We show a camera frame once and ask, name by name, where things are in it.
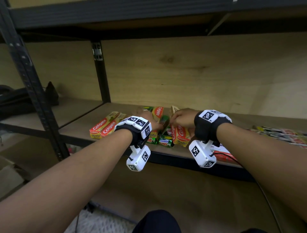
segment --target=shelf upright post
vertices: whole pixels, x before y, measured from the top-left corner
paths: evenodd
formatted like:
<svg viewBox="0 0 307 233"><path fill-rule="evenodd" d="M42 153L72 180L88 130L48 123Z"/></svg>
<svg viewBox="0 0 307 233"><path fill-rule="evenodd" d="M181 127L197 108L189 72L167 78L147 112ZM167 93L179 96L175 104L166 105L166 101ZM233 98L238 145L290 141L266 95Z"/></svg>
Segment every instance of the shelf upright post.
<svg viewBox="0 0 307 233"><path fill-rule="evenodd" d="M23 39L16 32L7 6L6 0L0 0L0 31L51 145L61 161L69 156L69 151L58 132L59 126L51 106L46 100L45 92Z"/></svg>
<svg viewBox="0 0 307 233"><path fill-rule="evenodd" d="M103 103L111 103L108 79L100 40L91 40L99 88Z"/></svg>

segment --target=hand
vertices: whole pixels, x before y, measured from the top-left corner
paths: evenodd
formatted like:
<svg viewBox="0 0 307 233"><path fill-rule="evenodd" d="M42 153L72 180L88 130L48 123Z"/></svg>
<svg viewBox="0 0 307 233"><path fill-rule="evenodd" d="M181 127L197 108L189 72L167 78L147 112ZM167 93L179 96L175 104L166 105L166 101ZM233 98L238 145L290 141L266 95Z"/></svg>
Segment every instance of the hand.
<svg viewBox="0 0 307 233"><path fill-rule="evenodd" d="M178 125L186 128L195 128L194 118L199 111L194 109L181 109L175 112L170 119L170 124L177 127Z"/></svg>
<svg viewBox="0 0 307 233"><path fill-rule="evenodd" d="M150 111L147 111L147 110L144 111L142 108L138 108L137 111L135 111L133 113L133 115L137 116L137 117L143 117L146 120L148 120L151 123L151 127L152 127L153 131L154 130L157 130L157 131L163 130L163 125L154 121L153 115Z"/></svg>

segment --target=metal shelving unit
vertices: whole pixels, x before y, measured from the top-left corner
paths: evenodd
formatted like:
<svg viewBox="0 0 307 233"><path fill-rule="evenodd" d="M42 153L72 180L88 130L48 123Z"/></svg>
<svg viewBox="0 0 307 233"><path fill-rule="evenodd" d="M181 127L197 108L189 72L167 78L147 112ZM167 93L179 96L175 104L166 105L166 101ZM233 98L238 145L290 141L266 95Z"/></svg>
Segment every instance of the metal shelving unit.
<svg viewBox="0 0 307 233"><path fill-rule="evenodd" d="M301 13L295 16L298 9ZM278 17L263 14L274 13L276 10L281 11ZM48 138L59 160L69 156L65 143L78 146L93 143L93 140L88 138L67 135L63 130L70 123L83 119L95 109L100 109L105 103L111 103L101 40L307 31L307 2L304 0L89 0L17 9L10 8L7 1L0 0L0 13L0 30L3 37L3 40L0 38L0 42L8 45L11 57L37 111L37 114L28 115L28 118L15 117L19 118L18 125L12 124L12 119L7 119L0 122L0 126L17 133ZM244 13L257 17L249 19ZM239 20L229 20L232 15L240 16ZM202 22L193 21L194 17L200 16L205 18ZM189 23L180 23L182 20L179 20L178 23L168 25L165 22L170 17L184 17ZM147 26L146 22L157 18L162 19L163 23L152 23L151 26ZM140 26L96 30L99 24L121 21L133 21ZM51 109L46 102L24 41L79 40L91 41L103 103L81 101L79 104L87 107L66 118L63 116L67 114L63 113L60 106ZM217 164L211 169L201 169L193 158L155 149L152 150L149 161L230 179L254 180L246 170L236 166Z"/></svg>

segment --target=dark pants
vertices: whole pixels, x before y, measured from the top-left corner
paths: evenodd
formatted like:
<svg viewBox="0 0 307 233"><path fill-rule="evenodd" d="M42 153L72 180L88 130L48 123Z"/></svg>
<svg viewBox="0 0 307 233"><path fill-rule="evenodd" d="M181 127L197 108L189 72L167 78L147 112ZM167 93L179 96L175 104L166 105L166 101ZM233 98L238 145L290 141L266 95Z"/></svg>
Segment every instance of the dark pants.
<svg viewBox="0 0 307 233"><path fill-rule="evenodd" d="M148 212L135 226L132 233L181 233L176 219L165 210ZM248 229L242 233L266 233L259 229Z"/></svg>

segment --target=floor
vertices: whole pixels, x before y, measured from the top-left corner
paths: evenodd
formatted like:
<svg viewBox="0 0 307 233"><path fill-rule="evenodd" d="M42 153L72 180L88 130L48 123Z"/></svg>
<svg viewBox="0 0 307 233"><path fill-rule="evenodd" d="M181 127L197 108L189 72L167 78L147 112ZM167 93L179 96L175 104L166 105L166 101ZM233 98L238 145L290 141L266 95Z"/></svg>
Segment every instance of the floor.
<svg viewBox="0 0 307 233"><path fill-rule="evenodd" d="M77 217L71 222L65 233L75 233ZM77 233L131 233L135 223L96 209L93 213L82 210L79 215Z"/></svg>

